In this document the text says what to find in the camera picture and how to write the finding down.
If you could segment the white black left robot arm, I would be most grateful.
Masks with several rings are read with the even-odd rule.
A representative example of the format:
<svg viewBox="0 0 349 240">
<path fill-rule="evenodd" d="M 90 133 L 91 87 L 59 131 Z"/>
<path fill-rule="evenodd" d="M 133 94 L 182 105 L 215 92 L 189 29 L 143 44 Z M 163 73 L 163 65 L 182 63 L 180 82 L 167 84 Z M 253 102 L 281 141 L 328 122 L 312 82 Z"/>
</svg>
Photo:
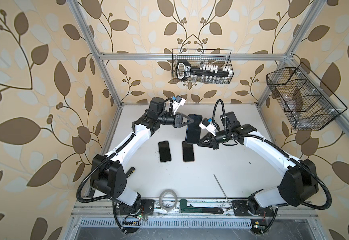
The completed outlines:
<svg viewBox="0 0 349 240">
<path fill-rule="evenodd" d="M 129 216 L 142 215 L 141 195 L 127 186 L 124 166 L 161 125 L 182 128 L 194 122 L 190 118 L 184 122 L 186 115 L 177 111 L 185 102 L 186 99 L 180 96 L 165 100 L 152 98 L 144 114 L 132 122 L 130 134 L 113 150 L 93 158 L 91 171 L 77 189 L 77 201 L 111 200 L 113 209 L 122 206 Z"/>
</svg>

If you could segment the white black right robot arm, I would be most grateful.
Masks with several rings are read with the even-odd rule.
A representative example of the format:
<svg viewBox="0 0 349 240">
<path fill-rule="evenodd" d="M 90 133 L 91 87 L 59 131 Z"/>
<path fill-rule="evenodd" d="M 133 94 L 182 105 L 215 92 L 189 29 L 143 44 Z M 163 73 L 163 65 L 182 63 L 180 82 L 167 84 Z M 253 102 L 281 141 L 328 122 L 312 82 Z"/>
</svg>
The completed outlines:
<svg viewBox="0 0 349 240">
<path fill-rule="evenodd" d="M 215 105 L 221 106 L 222 127 L 215 121 L 216 112 L 213 112 L 211 118 L 202 119 L 196 124 L 196 128 L 206 130 L 207 134 L 198 139 L 197 145 L 217 150 L 220 145 L 233 141 L 236 145 L 241 144 L 256 152 L 282 176 L 278 186 L 259 190 L 248 197 L 246 208 L 252 216 L 259 216 L 265 209 L 274 208 L 272 219 L 265 227 L 255 225 L 252 228 L 255 235 L 265 235 L 270 230 L 280 207 L 303 205 L 315 210 L 327 210 L 331 207 L 331 193 L 324 181 L 317 176 L 312 161 L 290 155 L 267 140 L 252 125 L 241 125 L 235 113 L 225 111 L 222 100 L 217 100 Z"/>
</svg>

